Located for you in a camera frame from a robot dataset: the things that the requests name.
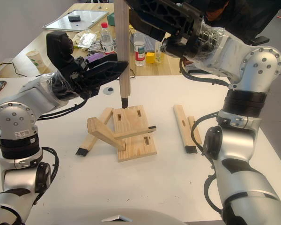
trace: bottle cap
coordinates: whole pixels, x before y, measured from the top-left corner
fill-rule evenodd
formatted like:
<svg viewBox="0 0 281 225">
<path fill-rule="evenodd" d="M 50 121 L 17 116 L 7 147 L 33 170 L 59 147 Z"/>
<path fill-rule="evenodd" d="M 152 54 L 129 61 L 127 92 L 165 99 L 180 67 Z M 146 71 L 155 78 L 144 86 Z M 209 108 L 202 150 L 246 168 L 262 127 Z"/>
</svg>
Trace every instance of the bottle cap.
<svg viewBox="0 0 281 225">
<path fill-rule="evenodd" d="M 107 25 L 107 23 L 106 23 L 106 22 L 103 22 L 103 23 L 101 23 L 101 27 L 102 27 L 102 28 L 107 28 L 107 27 L 108 27 L 108 25 Z"/>
</svg>

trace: paper cup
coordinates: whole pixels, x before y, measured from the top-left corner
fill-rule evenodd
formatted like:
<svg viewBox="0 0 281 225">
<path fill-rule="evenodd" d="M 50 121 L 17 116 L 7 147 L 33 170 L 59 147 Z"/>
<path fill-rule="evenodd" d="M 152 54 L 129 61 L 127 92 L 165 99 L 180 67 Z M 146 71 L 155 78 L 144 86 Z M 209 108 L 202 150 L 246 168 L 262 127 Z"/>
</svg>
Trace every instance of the paper cup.
<svg viewBox="0 0 281 225">
<path fill-rule="evenodd" d="M 42 68 L 45 66 L 41 54 L 34 50 L 31 52 L 26 53 L 26 56 L 30 59 L 30 61 L 37 67 L 37 68 Z"/>
</svg>

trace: wooden stick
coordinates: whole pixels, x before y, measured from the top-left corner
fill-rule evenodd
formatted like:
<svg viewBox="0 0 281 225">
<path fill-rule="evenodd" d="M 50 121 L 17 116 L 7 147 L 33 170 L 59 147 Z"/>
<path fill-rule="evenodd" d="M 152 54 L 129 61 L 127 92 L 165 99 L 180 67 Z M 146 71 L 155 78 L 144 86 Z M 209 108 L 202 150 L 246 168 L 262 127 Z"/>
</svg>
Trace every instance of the wooden stick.
<svg viewBox="0 0 281 225">
<path fill-rule="evenodd" d="M 124 0 L 114 1 L 115 29 L 118 61 L 129 62 L 129 7 Z M 130 88 L 130 66 L 119 77 L 122 107 L 128 107 Z"/>
<path fill-rule="evenodd" d="M 190 125 L 190 127 L 191 127 L 191 130 L 192 130 L 192 127 L 193 127 L 193 125 L 194 125 L 194 123 L 195 123 L 195 118 L 194 118 L 193 116 L 189 116 L 189 117 L 187 117 L 187 118 L 188 118 L 188 122 L 189 122 L 189 125 Z M 198 127 L 196 127 L 196 128 L 194 129 L 193 135 L 194 135 L 194 137 L 195 137 L 197 143 L 202 144 L 202 140 L 201 140 L 201 137 L 200 137 L 200 134 L 199 134 Z"/>
<path fill-rule="evenodd" d="M 112 110 L 113 110 L 113 108 L 111 108 L 111 107 L 105 108 L 103 113 L 100 115 L 99 120 L 102 123 L 107 124 L 107 122 L 109 121 L 109 119 L 112 116 Z M 93 148 L 97 139 L 98 139 L 97 137 L 95 137 L 91 134 L 88 134 L 85 137 L 83 143 L 80 145 L 79 149 L 77 150 L 76 155 L 86 156 L 87 153 Z"/>
<path fill-rule="evenodd" d="M 125 150 L 124 141 L 115 139 L 114 133 L 96 117 L 88 119 L 88 132 L 102 141 L 116 147 L 119 151 Z"/>
<path fill-rule="evenodd" d="M 174 105 L 174 112 L 186 152 L 198 153 L 196 144 L 191 138 L 191 128 L 185 116 L 182 105 Z"/>
<path fill-rule="evenodd" d="M 147 134 L 147 133 L 152 133 L 156 131 L 156 126 L 152 126 L 152 127 L 148 127 L 148 128 L 141 128 L 141 129 L 137 129 L 137 130 L 130 130 L 127 132 L 123 132 L 123 133 L 117 133 L 114 134 L 115 139 L 123 139 L 123 138 L 127 138 L 127 137 L 133 137 L 133 136 L 137 136 L 137 135 L 142 135 L 142 134 Z"/>
</svg>

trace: white wall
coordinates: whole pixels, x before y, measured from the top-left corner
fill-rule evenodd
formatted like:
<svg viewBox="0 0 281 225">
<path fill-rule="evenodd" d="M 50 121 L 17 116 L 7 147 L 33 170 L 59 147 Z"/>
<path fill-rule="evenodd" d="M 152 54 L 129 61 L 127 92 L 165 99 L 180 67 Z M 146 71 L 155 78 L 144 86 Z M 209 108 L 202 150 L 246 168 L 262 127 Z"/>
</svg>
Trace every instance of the white wall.
<svg viewBox="0 0 281 225">
<path fill-rule="evenodd" d="M 13 58 L 78 0 L 0 0 L 0 62 Z"/>
</svg>

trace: green object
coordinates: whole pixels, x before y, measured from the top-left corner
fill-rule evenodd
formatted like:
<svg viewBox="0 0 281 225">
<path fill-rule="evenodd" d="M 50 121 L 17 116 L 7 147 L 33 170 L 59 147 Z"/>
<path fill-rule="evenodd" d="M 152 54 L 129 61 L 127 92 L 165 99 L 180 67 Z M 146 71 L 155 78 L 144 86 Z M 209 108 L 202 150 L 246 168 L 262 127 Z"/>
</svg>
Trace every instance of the green object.
<svg viewBox="0 0 281 225">
<path fill-rule="evenodd" d="M 114 13 L 107 15 L 107 22 L 108 25 L 114 26 Z"/>
</svg>

